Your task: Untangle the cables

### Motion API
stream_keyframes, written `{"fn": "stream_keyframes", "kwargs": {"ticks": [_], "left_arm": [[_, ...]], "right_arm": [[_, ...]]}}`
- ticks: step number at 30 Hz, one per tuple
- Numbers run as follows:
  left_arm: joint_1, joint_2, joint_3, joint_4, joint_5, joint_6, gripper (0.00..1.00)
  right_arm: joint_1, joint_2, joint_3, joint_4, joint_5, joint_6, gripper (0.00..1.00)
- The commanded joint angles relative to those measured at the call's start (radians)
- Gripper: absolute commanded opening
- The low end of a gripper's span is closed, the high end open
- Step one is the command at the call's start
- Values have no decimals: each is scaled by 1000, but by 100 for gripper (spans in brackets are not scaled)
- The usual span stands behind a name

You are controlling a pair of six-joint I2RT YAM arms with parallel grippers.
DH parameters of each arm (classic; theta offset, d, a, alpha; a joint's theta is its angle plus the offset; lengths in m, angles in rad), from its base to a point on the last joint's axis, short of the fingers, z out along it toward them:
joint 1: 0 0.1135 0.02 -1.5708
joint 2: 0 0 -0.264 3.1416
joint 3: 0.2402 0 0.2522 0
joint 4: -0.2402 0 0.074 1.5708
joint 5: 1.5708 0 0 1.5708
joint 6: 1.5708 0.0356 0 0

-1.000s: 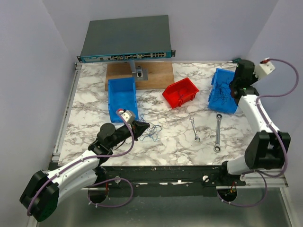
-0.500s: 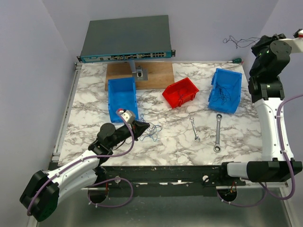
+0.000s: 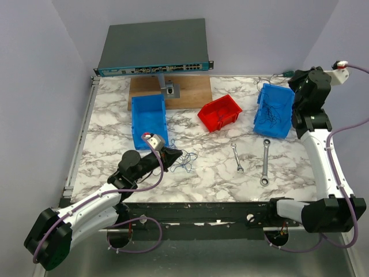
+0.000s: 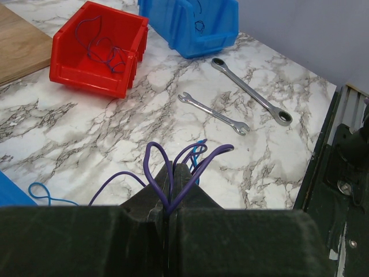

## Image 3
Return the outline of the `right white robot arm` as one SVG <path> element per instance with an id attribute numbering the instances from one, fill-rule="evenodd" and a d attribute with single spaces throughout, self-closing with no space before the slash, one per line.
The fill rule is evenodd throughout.
<path id="1" fill-rule="evenodd" d="M 300 223 L 309 233 L 346 233 L 357 230 L 357 221 L 367 206 L 357 198 L 340 167 L 333 142 L 332 125 L 322 108 L 332 86 L 349 77 L 340 62 L 333 70 L 320 67 L 298 70 L 288 84 L 295 94 L 292 126 L 308 153 L 317 187 L 317 200 L 273 199 L 265 212 L 266 221 L 278 226 L 286 219 Z"/>

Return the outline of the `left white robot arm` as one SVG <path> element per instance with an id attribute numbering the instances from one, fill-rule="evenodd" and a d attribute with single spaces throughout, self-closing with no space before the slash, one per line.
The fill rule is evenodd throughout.
<path id="1" fill-rule="evenodd" d="M 181 150 L 168 147 L 144 157 L 136 150 L 126 151 L 117 171 L 92 195 L 57 211 L 51 208 L 42 211 L 24 241 L 33 262 L 50 271 L 87 236 L 105 227 L 123 227 L 128 214 L 116 206 L 132 193 L 140 191 L 138 179 L 156 168 L 166 172 L 181 155 Z"/>

